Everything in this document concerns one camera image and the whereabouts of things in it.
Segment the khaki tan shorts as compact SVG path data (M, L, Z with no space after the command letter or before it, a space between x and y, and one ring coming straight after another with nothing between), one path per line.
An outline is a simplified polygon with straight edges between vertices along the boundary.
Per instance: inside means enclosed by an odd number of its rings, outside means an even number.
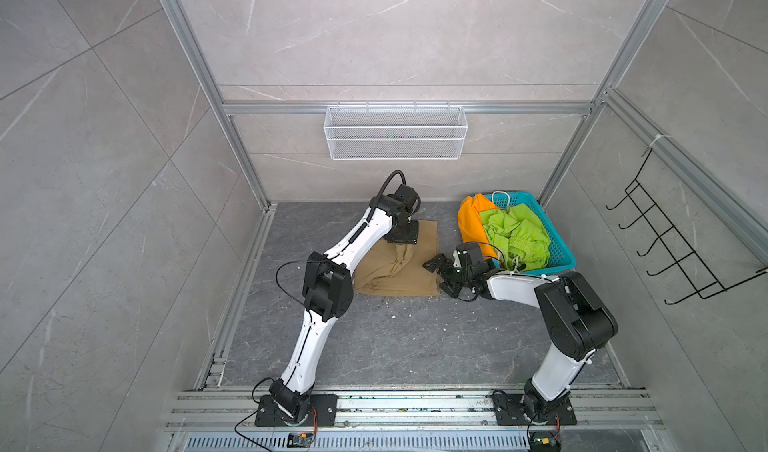
M421 220L416 244L380 239L355 270L355 293L377 297L438 296L438 276L423 267L439 252L437 229L436 222Z

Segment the lime green shorts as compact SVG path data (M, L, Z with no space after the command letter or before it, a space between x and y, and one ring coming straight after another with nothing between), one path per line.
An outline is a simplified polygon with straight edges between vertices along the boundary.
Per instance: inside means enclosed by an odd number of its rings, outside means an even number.
M552 241L541 219L526 204L480 213L488 242L500 249L508 269L533 271L545 268Z

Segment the teal plastic basket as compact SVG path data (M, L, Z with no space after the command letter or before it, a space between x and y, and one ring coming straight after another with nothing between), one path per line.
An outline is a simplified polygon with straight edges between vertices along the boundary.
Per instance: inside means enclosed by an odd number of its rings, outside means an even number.
M573 253L560 236L546 211L532 194L524 191L494 191L490 194L485 194L485 197L500 209L507 209L508 207L513 207L519 204L527 205L540 219L546 229L551 240L549 246L550 257L547 266L543 269L526 272L526 275L557 275L565 271L573 270L576 267L577 261Z

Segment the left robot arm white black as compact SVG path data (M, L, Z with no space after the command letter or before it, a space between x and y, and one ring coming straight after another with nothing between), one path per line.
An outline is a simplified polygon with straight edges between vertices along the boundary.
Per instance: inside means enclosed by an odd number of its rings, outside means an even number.
M269 393L283 419L302 422L310 409L317 366L330 332L354 297L353 275L362 259L382 238L389 241L418 235L412 215L421 199L408 186L371 199L361 219L333 247L305 261L302 325L288 365Z

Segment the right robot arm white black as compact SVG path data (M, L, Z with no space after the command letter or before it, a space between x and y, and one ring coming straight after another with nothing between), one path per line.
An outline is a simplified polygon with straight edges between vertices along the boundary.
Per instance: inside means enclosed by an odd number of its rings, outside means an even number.
M613 314L576 271L552 277L519 274L469 250L457 250L452 259L440 253L423 268L437 274L439 288L454 299L469 290L474 298L515 302L541 312L550 346L521 399L525 417L533 423L556 417L585 364L618 333Z

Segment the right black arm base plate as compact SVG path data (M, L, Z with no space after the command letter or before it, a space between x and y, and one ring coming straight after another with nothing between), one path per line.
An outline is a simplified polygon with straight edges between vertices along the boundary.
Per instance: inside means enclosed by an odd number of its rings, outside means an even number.
M490 399L496 422L500 426L577 424L569 392L547 402L539 399L534 393L507 393L496 390L490 394Z

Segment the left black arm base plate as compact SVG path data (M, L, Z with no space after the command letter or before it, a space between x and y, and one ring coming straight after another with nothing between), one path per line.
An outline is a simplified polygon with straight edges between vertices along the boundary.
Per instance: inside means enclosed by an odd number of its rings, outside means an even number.
M334 394L310 394L280 402L273 395L259 399L254 425L256 427L335 425L339 397Z

